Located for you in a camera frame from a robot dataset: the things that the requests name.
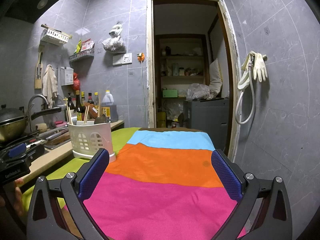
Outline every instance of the white power cord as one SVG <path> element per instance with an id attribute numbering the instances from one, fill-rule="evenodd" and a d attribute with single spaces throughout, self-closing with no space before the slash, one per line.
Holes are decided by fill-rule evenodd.
<path id="1" fill-rule="evenodd" d="M 243 97 L 243 94 L 244 94 L 244 90 L 242 90 L 241 91 L 241 94 L 240 94 L 240 97 L 239 97 L 239 100 L 238 100 L 238 103 L 237 103 L 237 106 L 236 106 L 236 122 L 238 123 L 238 124 L 245 124 L 245 123 L 247 123 L 249 120 L 250 120 L 250 118 L 252 117 L 252 115 L 253 115 L 253 112 L 254 112 L 254 104 L 255 104 L 255 101 L 254 101 L 254 91 L 253 91 L 253 85 L 252 85 L 252 77 L 251 77 L 251 64 L 249 64 L 249 68 L 248 68 L 248 70 L 249 70 L 249 81 L 250 81 L 250 88 L 251 88 L 251 94 L 252 94 L 252 108 L 251 108 L 251 112 L 250 112 L 250 114 L 249 114 L 249 117 L 245 120 L 245 121 L 243 121 L 243 122 L 241 122 L 240 120 L 239 120 L 239 118 L 238 118 L 238 116 L 237 116 L 237 113 L 238 113 L 238 109 L 239 109 L 239 105 L 240 105 L 240 102 L 241 102 L 241 100 L 242 100 L 242 97 Z"/>
<path id="2" fill-rule="evenodd" d="M 144 84 L 143 84 L 143 63 L 141 62 L 141 81 L 142 81 L 142 90 L 143 90 L 143 103 L 144 103 L 144 123 L 147 126 L 147 118 L 146 118 L 146 95 L 144 93 Z"/>

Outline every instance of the gray washing machine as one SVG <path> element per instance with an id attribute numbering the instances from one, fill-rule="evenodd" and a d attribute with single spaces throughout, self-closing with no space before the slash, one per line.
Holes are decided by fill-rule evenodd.
<path id="1" fill-rule="evenodd" d="M 206 132 L 214 147 L 223 150 L 226 146 L 229 116 L 229 98 L 184 101 L 183 115 L 186 127 Z"/>

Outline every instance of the orange fabric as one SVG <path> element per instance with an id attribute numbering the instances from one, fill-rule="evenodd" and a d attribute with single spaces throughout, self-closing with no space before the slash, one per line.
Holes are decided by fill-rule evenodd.
<path id="1" fill-rule="evenodd" d="M 143 182 L 223 187 L 211 165 L 209 150 L 153 148 L 126 144 L 106 172 Z"/>

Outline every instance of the orange plug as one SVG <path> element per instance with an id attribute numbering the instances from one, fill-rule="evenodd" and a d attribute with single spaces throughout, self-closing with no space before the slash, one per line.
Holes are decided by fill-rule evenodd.
<path id="1" fill-rule="evenodd" d="M 137 54 L 137 56 L 138 56 L 138 61 L 144 61 L 144 54 L 143 54 L 143 52 L 142 53 L 139 53 L 139 54 Z"/>

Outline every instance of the light blue fabric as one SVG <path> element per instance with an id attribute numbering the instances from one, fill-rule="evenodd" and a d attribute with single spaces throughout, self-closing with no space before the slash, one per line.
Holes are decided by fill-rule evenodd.
<path id="1" fill-rule="evenodd" d="M 136 131 L 127 143 L 143 143 L 154 148 L 215 150 L 209 135 L 204 132 L 143 130 Z"/>

